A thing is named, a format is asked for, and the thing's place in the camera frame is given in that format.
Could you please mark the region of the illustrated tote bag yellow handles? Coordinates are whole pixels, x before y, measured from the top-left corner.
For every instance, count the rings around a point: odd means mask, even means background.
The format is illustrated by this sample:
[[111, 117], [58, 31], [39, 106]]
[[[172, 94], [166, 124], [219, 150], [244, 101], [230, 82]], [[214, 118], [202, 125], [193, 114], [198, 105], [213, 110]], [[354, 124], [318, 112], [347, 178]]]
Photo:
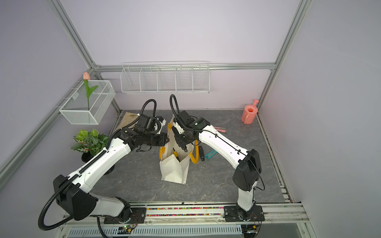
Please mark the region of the illustrated tote bag yellow handles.
[[196, 161], [193, 156], [195, 146], [192, 144], [186, 145], [187, 152], [178, 146], [172, 132], [173, 120], [174, 116], [172, 116], [167, 126], [169, 142], [161, 147], [159, 152], [161, 179], [163, 181], [186, 184], [190, 162], [191, 160], [193, 162]]

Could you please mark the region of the teal utility knife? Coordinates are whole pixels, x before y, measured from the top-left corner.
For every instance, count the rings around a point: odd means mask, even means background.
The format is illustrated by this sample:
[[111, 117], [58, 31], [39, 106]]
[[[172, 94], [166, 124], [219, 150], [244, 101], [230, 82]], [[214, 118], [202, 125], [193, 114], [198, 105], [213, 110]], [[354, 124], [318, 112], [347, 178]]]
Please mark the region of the teal utility knife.
[[212, 151], [210, 151], [209, 153], [207, 153], [207, 154], [205, 155], [205, 158], [206, 158], [206, 159], [210, 159], [210, 158], [212, 158], [216, 153], [217, 153], [217, 151], [212, 150]]

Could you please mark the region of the pink utility knife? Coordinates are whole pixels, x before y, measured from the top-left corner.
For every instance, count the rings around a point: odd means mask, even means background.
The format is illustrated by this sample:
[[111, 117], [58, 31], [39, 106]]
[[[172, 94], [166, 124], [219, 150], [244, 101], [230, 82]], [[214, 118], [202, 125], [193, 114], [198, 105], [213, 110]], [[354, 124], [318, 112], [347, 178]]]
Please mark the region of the pink utility knife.
[[218, 131], [218, 132], [221, 132], [221, 133], [226, 133], [227, 130], [225, 128], [218, 128], [218, 127], [215, 127], [215, 129]]

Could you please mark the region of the small black utility knife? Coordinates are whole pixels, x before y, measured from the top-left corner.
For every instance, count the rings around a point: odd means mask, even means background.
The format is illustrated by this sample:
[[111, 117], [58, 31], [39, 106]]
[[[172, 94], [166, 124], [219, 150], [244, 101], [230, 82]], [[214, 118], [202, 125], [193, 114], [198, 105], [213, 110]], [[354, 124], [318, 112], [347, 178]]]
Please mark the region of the small black utility knife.
[[199, 158], [201, 159], [201, 161], [204, 161], [205, 160], [205, 153], [204, 153], [204, 149], [202, 146], [198, 147], [198, 154], [199, 154]]

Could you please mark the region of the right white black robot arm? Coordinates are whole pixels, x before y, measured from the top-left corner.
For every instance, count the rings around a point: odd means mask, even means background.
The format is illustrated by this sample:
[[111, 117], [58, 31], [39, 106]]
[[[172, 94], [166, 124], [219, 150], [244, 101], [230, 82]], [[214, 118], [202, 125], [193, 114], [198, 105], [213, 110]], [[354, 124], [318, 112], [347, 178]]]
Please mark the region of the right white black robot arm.
[[225, 158], [235, 169], [232, 180], [239, 192], [236, 205], [237, 219], [240, 221], [259, 219], [260, 217], [255, 214], [256, 185], [258, 180], [262, 180], [259, 153], [233, 143], [206, 119], [194, 119], [186, 111], [180, 111], [174, 94], [170, 95], [170, 107], [174, 115], [172, 132], [177, 145], [186, 152], [187, 145], [199, 141]]

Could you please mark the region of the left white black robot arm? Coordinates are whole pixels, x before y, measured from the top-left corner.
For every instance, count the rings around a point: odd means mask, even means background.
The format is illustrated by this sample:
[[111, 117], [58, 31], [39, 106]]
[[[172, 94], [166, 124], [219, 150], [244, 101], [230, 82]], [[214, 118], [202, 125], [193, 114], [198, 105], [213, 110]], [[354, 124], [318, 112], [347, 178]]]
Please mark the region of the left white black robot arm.
[[[132, 221], [134, 214], [128, 202], [120, 197], [100, 196], [91, 191], [102, 176], [130, 152], [141, 152], [142, 146], [162, 147], [168, 143], [167, 134], [161, 131], [165, 120], [155, 115], [157, 102], [149, 99], [144, 106], [149, 103], [153, 103], [154, 106], [152, 116], [146, 116], [141, 111], [132, 123], [115, 131], [106, 146], [85, 165], [66, 177], [60, 175], [55, 178], [55, 192], [44, 205], [38, 218], [40, 230], [52, 230], [72, 219], [80, 221], [88, 216], [113, 217], [121, 224]], [[53, 225], [47, 225], [44, 222], [45, 216], [54, 201], [69, 214], [69, 217]]]

